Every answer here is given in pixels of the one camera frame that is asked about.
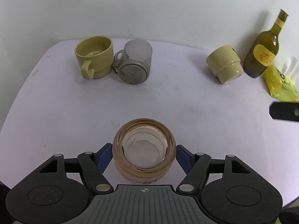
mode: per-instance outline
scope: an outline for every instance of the bottle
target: bottle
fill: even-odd
[[[261,32],[255,39],[243,63],[243,69],[250,77],[257,78],[273,62],[279,49],[278,35],[287,17],[281,9],[272,29]]]

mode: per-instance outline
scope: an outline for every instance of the bottle neck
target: bottle neck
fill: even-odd
[[[288,14],[281,9],[272,29],[270,30],[271,34],[278,36],[287,18]]]
[[[280,31],[281,31],[281,27],[277,24],[277,23],[274,23],[272,29],[270,30],[271,34],[275,35],[275,36],[278,36]]]

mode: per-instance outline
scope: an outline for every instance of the screw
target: screw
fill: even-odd
[[[194,189],[194,187],[191,184],[182,184],[179,188],[181,191],[184,192],[190,192]]]
[[[109,184],[98,184],[95,189],[97,191],[108,191],[109,189],[111,189]]]

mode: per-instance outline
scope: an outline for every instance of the glass jar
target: glass jar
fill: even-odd
[[[170,130],[152,119],[135,119],[116,133],[112,153],[117,170],[125,178],[149,184],[171,167],[176,144]]]
[[[151,62],[150,43],[143,39],[134,39],[127,42],[124,49],[115,54],[112,69],[123,81],[138,84],[148,79]]]

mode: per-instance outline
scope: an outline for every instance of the cup rim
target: cup rim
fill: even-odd
[[[78,48],[78,46],[80,46],[82,43],[84,43],[85,41],[87,41],[87,40],[89,40],[89,39],[92,39],[92,38],[106,38],[106,39],[108,39],[108,40],[110,41],[110,46],[109,46],[107,49],[105,49],[104,51],[102,51],[101,53],[98,53],[98,54],[96,54],[96,55],[80,55],[80,54],[78,54],[78,53],[77,53],[77,48]],[[94,56],[98,56],[98,55],[103,54],[104,52],[106,52],[107,50],[109,50],[111,47],[112,47],[112,39],[110,39],[110,38],[108,38],[108,37],[106,37],[106,36],[102,36],[102,35],[92,36],[92,37],[88,37],[88,38],[83,39],[82,41],[80,41],[80,42],[76,45],[76,47],[75,47],[75,55],[76,55],[76,56],[79,56],[79,57],[81,57],[81,58],[91,58],[91,57],[94,57]]]

